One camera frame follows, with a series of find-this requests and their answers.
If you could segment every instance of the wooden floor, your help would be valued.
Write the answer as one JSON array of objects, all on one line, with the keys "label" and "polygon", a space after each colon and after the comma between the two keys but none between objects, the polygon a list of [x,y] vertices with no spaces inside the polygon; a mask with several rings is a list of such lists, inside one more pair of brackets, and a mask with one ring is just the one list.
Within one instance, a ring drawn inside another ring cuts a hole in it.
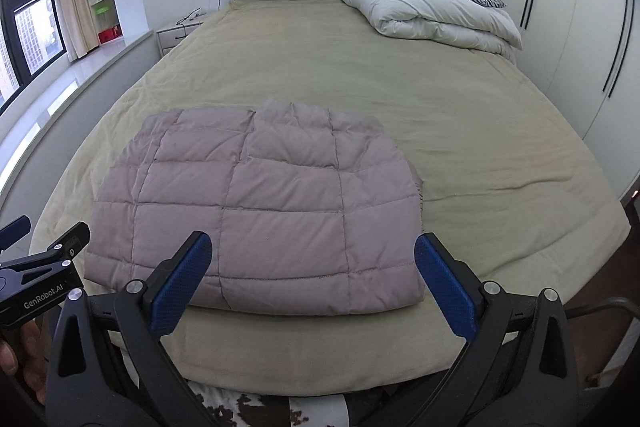
[{"label": "wooden floor", "polygon": [[[607,297],[626,297],[640,303],[640,221],[633,203],[626,207],[631,232],[602,269],[565,307],[594,303]],[[569,321],[583,387],[603,370],[624,336],[631,317],[622,310],[606,310]]]}]

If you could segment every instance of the shelf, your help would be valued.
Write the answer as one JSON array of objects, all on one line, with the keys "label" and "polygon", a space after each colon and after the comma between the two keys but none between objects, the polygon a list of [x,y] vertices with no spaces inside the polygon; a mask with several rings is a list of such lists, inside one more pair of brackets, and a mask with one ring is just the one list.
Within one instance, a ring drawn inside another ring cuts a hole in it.
[{"label": "shelf", "polygon": [[95,1],[91,1],[91,3],[89,4],[89,6],[95,6],[97,4],[100,4],[102,1],[106,1],[106,0],[95,0]]}]

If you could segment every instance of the bed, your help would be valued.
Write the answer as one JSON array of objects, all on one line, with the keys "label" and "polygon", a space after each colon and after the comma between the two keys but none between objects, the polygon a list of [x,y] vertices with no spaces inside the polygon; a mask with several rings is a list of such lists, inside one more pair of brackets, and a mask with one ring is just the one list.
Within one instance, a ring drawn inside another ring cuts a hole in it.
[{"label": "bed", "polygon": [[[424,181],[424,229],[508,291],[551,286],[566,301],[628,233],[594,156],[504,58],[386,38],[339,0],[238,0],[100,120],[51,195],[31,251],[89,222],[108,169],[147,116],[269,97],[377,117]],[[75,263],[82,274],[82,255]],[[186,378],[289,396],[420,377],[448,367],[462,347],[430,295],[396,311],[339,317],[190,307],[163,344]]]}]

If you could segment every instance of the screw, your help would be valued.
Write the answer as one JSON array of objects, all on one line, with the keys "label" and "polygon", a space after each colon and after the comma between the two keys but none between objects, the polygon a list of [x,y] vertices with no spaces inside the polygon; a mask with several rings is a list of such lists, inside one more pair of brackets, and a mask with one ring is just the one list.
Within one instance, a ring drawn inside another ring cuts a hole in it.
[{"label": "screw", "polygon": [[73,288],[67,297],[69,297],[70,301],[77,301],[82,297],[82,290],[80,288]]},{"label": "screw", "polygon": [[487,281],[484,283],[484,291],[486,291],[489,295],[498,295],[500,293],[500,285],[493,281]]},{"label": "screw", "polygon": [[545,297],[549,301],[555,301],[556,299],[558,299],[558,293],[556,293],[556,290],[552,290],[551,288],[547,288],[545,290]]},{"label": "screw", "polygon": [[142,281],[134,280],[127,284],[127,292],[128,293],[138,293],[143,288]]}]

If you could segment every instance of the black window frame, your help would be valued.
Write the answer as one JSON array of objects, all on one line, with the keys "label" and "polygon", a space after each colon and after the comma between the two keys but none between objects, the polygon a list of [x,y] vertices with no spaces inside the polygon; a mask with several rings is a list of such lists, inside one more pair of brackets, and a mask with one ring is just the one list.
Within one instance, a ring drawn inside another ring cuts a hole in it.
[{"label": "black window frame", "polygon": [[36,76],[42,73],[42,71],[66,53],[66,46],[62,38],[62,32],[60,32],[60,22],[58,21],[56,3],[55,0],[51,0],[51,6],[56,20],[56,28],[58,30],[58,35],[60,36],[60,43],[62,44],[62,51],[54,57],[51,57],[41,67],[31,73],[27,60],[24,56],[22,43],[20,42],[18,26],[15,22],[15,14],[25,8],[28,8],[37,1],[39,0],[0,0],[0,24],[2,25],[2,33],[4,34],[9,59],[12,67],[14,68],[15,77],[18,81],[18,89],[9,97],[9,99],[5,100],[4,104],[2,104],[0,114],[4,112],[4,110],[15,100],[18,94],[22,92],[26,86],[31,84]]}]

